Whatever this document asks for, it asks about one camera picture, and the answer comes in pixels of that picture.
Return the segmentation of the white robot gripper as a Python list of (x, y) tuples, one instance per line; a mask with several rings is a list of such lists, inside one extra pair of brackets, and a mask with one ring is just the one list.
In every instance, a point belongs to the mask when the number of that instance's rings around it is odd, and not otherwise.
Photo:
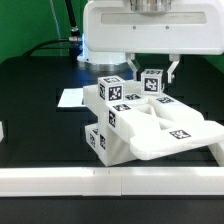
[(166, 12), (136, 12), (130, 0), (90, 0), (83, 15), (85, 44), (96, 52), (123, 52), (137, 80), (134, 53), (170, 54), (168, 83), (180, 55), (224, 53), (224, 0), (171, 0)]

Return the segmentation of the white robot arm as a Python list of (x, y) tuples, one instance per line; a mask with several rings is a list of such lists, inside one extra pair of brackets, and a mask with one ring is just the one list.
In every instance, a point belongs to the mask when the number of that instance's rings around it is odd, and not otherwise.
[(224, 0), (88, 0), (82, 40), (83, 63), (131, 65), (136, 53), (166, 54), (172, 75), (183, 55), (224, 53)]

